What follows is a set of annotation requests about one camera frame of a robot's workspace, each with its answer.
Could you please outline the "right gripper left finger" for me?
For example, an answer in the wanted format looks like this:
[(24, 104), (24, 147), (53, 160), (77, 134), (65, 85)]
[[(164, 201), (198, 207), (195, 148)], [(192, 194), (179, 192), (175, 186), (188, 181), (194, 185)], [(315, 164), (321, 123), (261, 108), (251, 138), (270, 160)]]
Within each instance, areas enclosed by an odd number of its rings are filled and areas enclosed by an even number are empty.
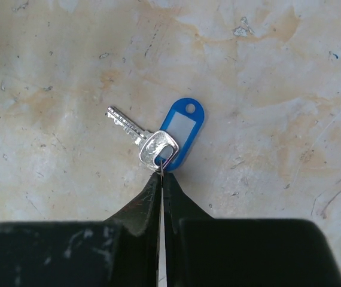
[(157, 286), (160, 176), (103, 221), (0, 222), (0, 286)]

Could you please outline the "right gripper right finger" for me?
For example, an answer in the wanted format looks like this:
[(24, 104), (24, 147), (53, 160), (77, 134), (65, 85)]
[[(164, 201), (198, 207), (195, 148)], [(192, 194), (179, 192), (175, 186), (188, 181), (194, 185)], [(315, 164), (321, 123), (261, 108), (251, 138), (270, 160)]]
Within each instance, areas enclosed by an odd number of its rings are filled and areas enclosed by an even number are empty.
[(215, 219), (163, 177), (169, 286), (341, 286), (321, 230), (305, 219)]

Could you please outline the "blue key tag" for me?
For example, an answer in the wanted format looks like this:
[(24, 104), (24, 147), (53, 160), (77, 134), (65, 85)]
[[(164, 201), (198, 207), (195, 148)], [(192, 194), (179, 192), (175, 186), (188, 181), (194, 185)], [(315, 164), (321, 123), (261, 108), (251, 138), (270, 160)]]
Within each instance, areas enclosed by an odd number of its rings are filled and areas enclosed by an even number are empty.
[(155, 132), (142, 129), (114, 106), (108, 107), (106, 116), (132, 138), (139, 150), (139, 161), (145, 167), (170, 172), (187, 158), (204, 124), (205, 111), (196, 99), (181, 98), (173, 103)]

